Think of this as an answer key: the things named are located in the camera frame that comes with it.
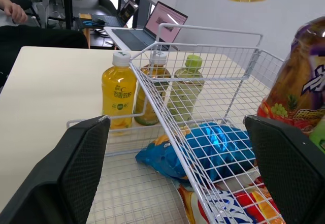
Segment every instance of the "wire shopping cart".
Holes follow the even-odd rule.
[[[218,125],[236,128],[236,131],[233,131],[234,133],[244,132],[246,129],[242,121],[245,115],[256,114],[262,99],[269,93],[269,87],[276,79],[283,60],[259,49],[258,46],[263,37],[260,34],[161,24],[157,41],[164,27],[257,36],[258,43],[257,46],[245,47],[156,42],[132,58],[130,64],[138,79],[138,86],[141,86],[145,91],[146,103],[152,105],[160,123],[154,126],[139,126],[134,123],[133,128],[110,131],[102,177],[87,223],[187,223],[183,204],[172,182],[153,169],[135,161],[137,152],[163,134],[169,137],[170,143],[175,149],[211,223],[227,223],[225,218],[232,219],[230,204],[222,200],[220,196],[216,200],[211,195],[211,193],[216,196],[219,195],[216,186],[222,186],[223,189],[231,192],[233,197],[239,191],[248,193],[250,189],[257,187],[254,180],[259,176],[259,171],[254,164],[251,164],[251,170],[244,171],[241,174],[234,174],[217,181],[211,180],[208,172],[218,172],[218,168],[206,169],[201,164],[201,160],[210,159],[212,156],[205,155],[198,158],[194,153],[196,149],[192,148],[185,140],[182,127],[186,125],[194,129],[203,123],[214,122]],[[187,56],[194,54],[203,60],[200,70],[203,77],[192,79],[173,76],[171,78],[154,78],[142,73],[140,68],[149,64],[150,54],[161,51],[162,45],[176,46],[179,50],[183,50],[168,52],[165,67],[171,74],[184,67]],[[191,120],[176,122],[175,114],[171,114],[167,103],[171,99],[173,89],[175,89],[173,83],[188,81],[202,81],[204,83],[203,90],[197,96],[191,113]],[[162,82],[169,84],[168,87],[161,87],[166,92],[164,98],[159,95],[161,91],[158,92],[157,90],[157,84]],[[69,127],[75,122],[79,122],[79,120],[69,121],[67,126]],[[224,162],[223,167],[230,169],[229,166]],[[245,208],[269,200],[270,198],[264,197],[260,202],[252,201],[253,204]],[[272,218],[268,218],[261,211],[260,213],[266,220],[265,222],[271,222],[280,217],[279,213]]]

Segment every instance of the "chip bag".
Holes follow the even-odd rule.
[[[231,194],[222,189],[206,191],[212,206],[209,211],[216,223],[260,223],[267,219],[271,224],[285,224],[262,179],[259,177],[254,183],[258,187],[247,188],[247,193],[238,191]],[[189,223],[209,223],[196,193],[179,183],[174,185],[183,201]]]
[[[325,17],[301,27],[257,115],[310,134],[325,115]]]
[[[255,156],[246,132],[234,127],[219,126],[215,123],[201,124],[200,127],[191,130],[184,128],[182,132],[191,148],[184,148],[184,154],[194,152],[195,156],[188,154],[187,157],[200,159],[200,163],[211,181],[219,180],[220,176],[226,178],[233,174],[240,174],[243,169],[247,171],[254,166]],[[165,177],[188,182],[181,162],[166,135],[159,137],[147,148],[142,149],[136,155],[136,160],[139,163],[152,166]]]

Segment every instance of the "laptop keyboard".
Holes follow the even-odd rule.
[[[142,30],[113,29],[130,50],[141,51],[154,42],[154,39],[146,35]]]
[[[118,21],[117,17],[114,16],[105,16],[104,21],[108,26],[111,27],[121,27],[120,22]]]
[[[130,30],[130,32],[138,39],[141,40],[146,46],[154,43],[154,39],[147,35],[142,30]]]

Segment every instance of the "blue snack bag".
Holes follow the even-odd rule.
[[[240,174],[254,165],[255,156],[246,132],[215,123],[201,124],[198,128],[182,131],[190,146],[190,149],[184,151],[185,154],[194,152],[212,181]],[[188,182],[181,162],[166,135],[142,149],[136,155],[136,160],[153,167],[165,177]]]

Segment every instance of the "black pants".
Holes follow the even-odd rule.
[[[23,46],[88,48],[84,34],[26,25],[0,27],[0,86],[3,86]]]

